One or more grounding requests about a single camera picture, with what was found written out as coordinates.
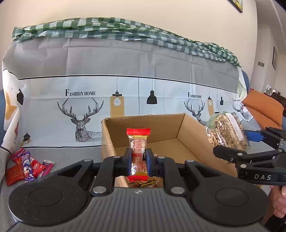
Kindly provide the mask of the person's right hand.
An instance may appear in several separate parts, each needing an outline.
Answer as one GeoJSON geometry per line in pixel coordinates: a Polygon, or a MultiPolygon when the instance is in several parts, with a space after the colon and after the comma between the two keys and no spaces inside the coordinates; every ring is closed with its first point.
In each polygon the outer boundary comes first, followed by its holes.
{"type": "Polygon", "coordinates": [[[273,214],[278,218],[283,218],[286,213],[285,186],[270,186],[270,199],[274,208],[273,214]]]}

